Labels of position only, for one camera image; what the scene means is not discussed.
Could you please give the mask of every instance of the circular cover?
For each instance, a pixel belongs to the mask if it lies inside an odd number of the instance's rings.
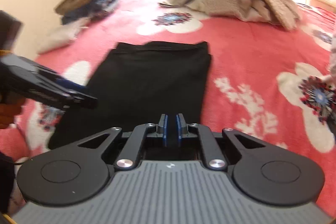
[[[19,169],[17,183],[26,200],[67,206],[95,195],[108,178],[109,170],[100,155],[94,149],[77,147],[32,158]]]
[[[306,157],[280,151],[277,154],[276,148],[245,150],[233,169],[236,185],[266,204],[294,206],[315,201],[324,184],[321,168]]]

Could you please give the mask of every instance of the human hand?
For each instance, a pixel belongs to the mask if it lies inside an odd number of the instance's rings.
[[[14,122],[14,117],[22,111],[26,98],[21,97],[15,104],[0,104],[0,129],[6,129]]]

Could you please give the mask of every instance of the black triangular cutout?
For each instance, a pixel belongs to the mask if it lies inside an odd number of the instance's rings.
[[[249,139],[248,137],[245,137],[244,135],[235,134],[235,137],[246,149],[254,149],[254,148],[265,147],[265,145],[263,145],[261,143],[258,143],[256,141],[253,141],[253,140]]]
[[[107,137],[109,136],[109,134],[105,133],[102,135],[99,135],[91,140],[88,140],[84,143],[79,144],[79,147],[84,147],[84,148],[90,148],[90,149],[96,149],[98,148],[103,141],[105,141],[107,139]]]

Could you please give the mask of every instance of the pink bedspread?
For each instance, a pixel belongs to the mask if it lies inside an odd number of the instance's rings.
[[[269,24],[160,8],[156,1],[121,0],[113,15],[84,30],[71,46],[41,55],[37,61],[84,84],[118,42],[209,42],[213,59],[202,123],[217,132],[236,128],[316,161],[325,172],[318,205],[335,216],[336,148],[324,122],[328,107],[335,104],[335,91],[302,82],[310,75],[328,74],[335,15],[302,8],[303,22],[286,32]],[[41,109],[30,101],[19,117],[30,155],[46,151],[58,114]],[[5,140],[3,150],[17,159],[28,155],[28,149],[15,130],[1,132],[0,145]]]

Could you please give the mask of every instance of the gray ribbed plate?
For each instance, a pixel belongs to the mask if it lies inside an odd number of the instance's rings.
[[[118,172],[99,195],[66,208],[29,202],[18,224],[327,224],[314,203],[275,208],[241,194],[226,173],[198,161],[143,161]]]

